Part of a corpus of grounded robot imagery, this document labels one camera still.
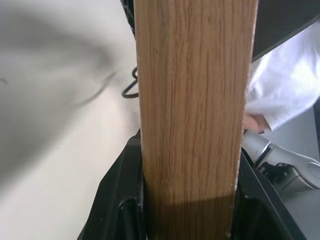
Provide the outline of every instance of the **black wire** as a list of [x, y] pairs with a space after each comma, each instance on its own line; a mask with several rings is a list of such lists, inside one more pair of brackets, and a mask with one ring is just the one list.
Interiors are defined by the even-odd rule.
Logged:
[[137, 76], [137, 67], [135, 67], [132, 70], [132, 77], [135, 79], [125, 90], [123, 90], [122, 92], [122, 97], [124, 97], [125, 99], [135, 99], [139, 97], [139, 93], [132, 93], [132, 94], [127, 94], [137, 83], [138, 83], [138, 76]]

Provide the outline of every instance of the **white wall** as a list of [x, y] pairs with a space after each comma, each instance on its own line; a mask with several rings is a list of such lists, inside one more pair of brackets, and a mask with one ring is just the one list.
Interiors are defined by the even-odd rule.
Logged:
[[76, 239], [140, 126], [135, 52], [120, 0], [0, 0], [0, 239]]

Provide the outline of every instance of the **wooden plank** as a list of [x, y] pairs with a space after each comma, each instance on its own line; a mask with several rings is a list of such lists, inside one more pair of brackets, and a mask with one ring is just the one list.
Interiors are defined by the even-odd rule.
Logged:
[[135, 0], [151, 239], [225, 239], [256, 0]]

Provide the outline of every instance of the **white shirt sleeve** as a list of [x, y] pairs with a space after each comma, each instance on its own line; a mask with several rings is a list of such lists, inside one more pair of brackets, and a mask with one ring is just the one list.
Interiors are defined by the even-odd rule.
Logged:
[[320, 94], [320, 24], [315, 23], [251, 65], [246, 112], [271, 130], [311, 108]]

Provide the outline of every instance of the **wood grain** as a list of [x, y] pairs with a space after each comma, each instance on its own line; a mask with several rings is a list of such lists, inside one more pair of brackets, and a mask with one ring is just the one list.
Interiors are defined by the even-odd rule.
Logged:
[[225, 239], [256, 0], [135, 0], [152, 240]]

